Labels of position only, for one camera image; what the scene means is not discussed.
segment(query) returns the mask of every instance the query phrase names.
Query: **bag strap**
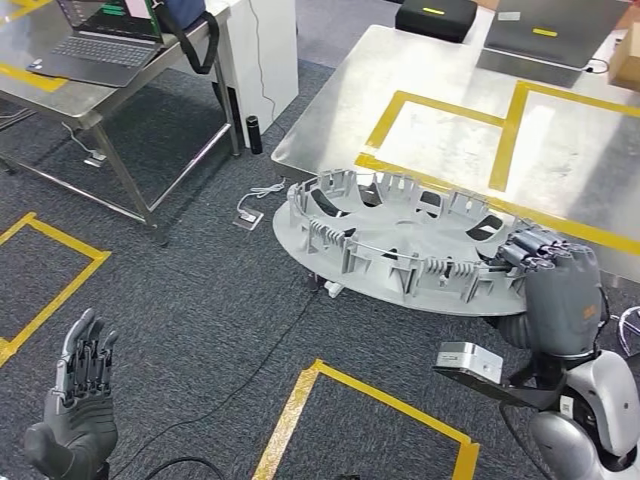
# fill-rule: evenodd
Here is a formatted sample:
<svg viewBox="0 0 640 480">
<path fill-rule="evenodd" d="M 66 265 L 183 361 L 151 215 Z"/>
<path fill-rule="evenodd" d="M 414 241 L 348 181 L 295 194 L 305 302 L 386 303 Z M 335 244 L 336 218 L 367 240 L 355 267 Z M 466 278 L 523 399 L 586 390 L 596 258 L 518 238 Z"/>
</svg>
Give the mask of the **bag strap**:
<svg viewBox="0 0 640 480">
<path fill-rule="evenodd" d="M 203 60 L 201 64 L 200 60 L 198 58 L 198 54 L 195 52 L 195 49 L 193 48 L 191 41 L 186 37 L 183 29 L 180 28 L 180 26 L 176 23 L 171 12 L 169 11 L 168 7 L 165 5 L 164 2 L 156 2 L 154 7 L 154 11 L 158 19 L 162 22 L 165 28 L 178 39 L 178 42 L 180 44 L 180 48 L 186 56 L 187 60 L 189 60 L 189 63 L 191 64 L 191 68 L 192 68 L 194 72 L 201 75 L 207 75 L 211 71 L 211 66 L 214 65 L 214 60 L 216 59 L 216 55 L 218 53 L 218 42 L 220 41 L 220 27 L 218 27 L 218 22 L 216 20 L 216 17 L 207 11 L 203 12 L 198 17 L 205 20 L 209 25 L 209 46 L 207 47 L 207 53 L 205 55 L 205 60 Z"/>
</svg>

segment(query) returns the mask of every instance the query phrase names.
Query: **humanoid robot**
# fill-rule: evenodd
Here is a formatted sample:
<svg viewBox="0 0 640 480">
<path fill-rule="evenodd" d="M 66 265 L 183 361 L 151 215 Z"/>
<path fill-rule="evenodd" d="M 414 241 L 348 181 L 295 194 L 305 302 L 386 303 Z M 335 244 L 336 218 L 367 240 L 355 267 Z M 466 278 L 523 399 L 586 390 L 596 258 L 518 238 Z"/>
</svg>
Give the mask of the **humanoid robot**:
<svg viewBox="0 0 640 480">
<path fill-rule="evenodd" d="M 530 350 L 529 363 L 500 382 L 501 358 L 454 342 L 441 347 L 435 370 L 501 401 L 506 421 L 505 405 L 538 410 L 530 430 L 558 480 L 640 479 L 638 389 L 626 361 L 596 343 L 611 316 L 594 253 L 533 227 L 510 235 L 493 261 L 526 276 L 525 314 L 488 321 Z"/>
<path fill-rule="evenodd" d="M 531 226 L 511 234 L 491 262 L 526 276 L 525 314 L 488 321 L 507 342 L 530 350 L 531 361 L 500 382 L 500 357 L 445 343 L 434 368 L 500 400 L 503 413 L 505 405 L 538 410 L 531 431 L 558 480 L 640 479 L 640 400 L 624 359 L 596 343 L 611 315 L 594 253 Z M 72 327 L 44 421 L 25 436 L 27 457 L 48 478 L 109 476 L 106 460 L 118 438 L 109 387 L 116 335 L 100 348 L 101 329 L 91 309 Z M 535 384 L 527 386 L 529 380 Z"/>
</svg>

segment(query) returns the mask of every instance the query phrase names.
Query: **stainless steel table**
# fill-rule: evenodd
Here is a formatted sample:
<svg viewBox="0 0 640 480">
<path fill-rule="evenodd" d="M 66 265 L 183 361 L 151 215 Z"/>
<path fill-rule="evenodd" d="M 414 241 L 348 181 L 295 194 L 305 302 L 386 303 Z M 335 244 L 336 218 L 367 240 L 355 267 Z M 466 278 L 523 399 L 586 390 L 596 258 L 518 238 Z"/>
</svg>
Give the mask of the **stainless steel table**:
<svg viewBox="0 0 640 480">
<path fill-rule="evenodd" d="M 393 170 L 478 192 L 640 281 L 640 95 L 606 75 L 567 91 L 478 68 L 482 40 L 372 26 L 272 158 L 293 178 Z"/>
<path fill-rule="evenodd" d="M 42 0 L 28 1 L 35 3 Z M 58 119 L 73 129 L 90 130 L 96 138 L 100 148 L 106 155 L 107 161 L 111 164 L 119 181 L 131 197 L 137 211 L 131 211 L 109 200 L 98 198 L 92 193 L 38 170 L 21 160 L 4 159 L 9 167 L 20 167 L 28 170 L 112 210 L 144 223 L 152 228 L 158 240 L 164 244 L 166 243 L 165 232 L 158 225 L 153 213 L 156 208 L 226 133 L 231 137 L 233 154 L 239 155 L 240 153 L 231 104 L 222 73 L 223 69 L 220 59 L 216 58 L 214 68 L 220 87 L 220 97 L 226 117 L 226 123 L 202 146 L 166 190 L 151 203 L 147 203 L 140 194 L 135 180 L 129 174 L 113 148 L 101 123 L 106 115 L 181 58 L 183 54 L 177 39 L 173 35 L 165 35 L 166 49 L 125 88 L 115 89 L 73 81 L 63 83 L 59 80 L 25 76 L 21 71 L 25 65 L 51 50 L 52 45 L 55 45 L 68 34 L 69 27 L 56 2 L 46 3 L 46 0 L 42 2 L 45 4 L 39 8 L 7 23 L 6 19 L 11 19 L 11 11 L 8 10 L 11 8 L 10 2 L 23 3 L 23 0 L 0 0 L 0 13 L 4 13 L 5 19 L 0 18 L 0 97 L 27 108 L 29 112 L 40 112 Z M 223 2 L 213 2 L 213 4 L 214 10 L 211 13 L 216 17 L 218 24 L 222 26 L 226 22 L 229 15 L 229 7 Z M 202 23 L 191 29 L 187 36 L 193 44 L 197 44 L 208 35 L 208 27 L 205 23 Z M 0 128 L 8 128 L 13 123 L 15 122 L 7 122 L 0 125 Z"/>
</svg>

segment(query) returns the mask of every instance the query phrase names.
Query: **laptop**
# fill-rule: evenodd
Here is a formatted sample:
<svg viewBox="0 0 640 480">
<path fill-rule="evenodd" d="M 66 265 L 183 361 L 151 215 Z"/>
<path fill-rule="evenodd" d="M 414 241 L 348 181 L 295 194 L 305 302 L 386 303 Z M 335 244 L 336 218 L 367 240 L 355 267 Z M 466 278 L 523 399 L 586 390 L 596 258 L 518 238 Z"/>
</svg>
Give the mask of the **laptop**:
<svg viewBox="0 0 640 480">
<path fill-rule="evenodd" d="M 125 87 L 162 48 L 146 0 L 57 0 L 72 33 L 27 70 L 81 82 Z"/>
<path fill-rule="evenodd" d="M 500 0 L 485 47 L 584 68 L 630 0 Z"/>
</svg>

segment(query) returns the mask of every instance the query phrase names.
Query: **gray robot glove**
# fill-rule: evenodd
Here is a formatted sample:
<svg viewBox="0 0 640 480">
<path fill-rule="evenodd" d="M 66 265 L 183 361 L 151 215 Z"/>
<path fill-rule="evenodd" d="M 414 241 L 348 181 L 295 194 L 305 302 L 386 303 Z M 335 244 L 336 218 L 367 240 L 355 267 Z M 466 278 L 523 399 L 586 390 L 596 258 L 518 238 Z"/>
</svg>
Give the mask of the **gray robot glove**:
<svg viewBox="0 0 640 480">
<path fill-rule="evenodd" d="M 29 460 L 54 480 L 103 480 L 106 459 L 115 448 L 110 377 L 112 331 L 99 347 L 103 324 L 92 309 L 67 333 L 57 365 L 56 385 L 45 400 L 43 422 L 31 426 L 24 438 Z"/>
</svg>

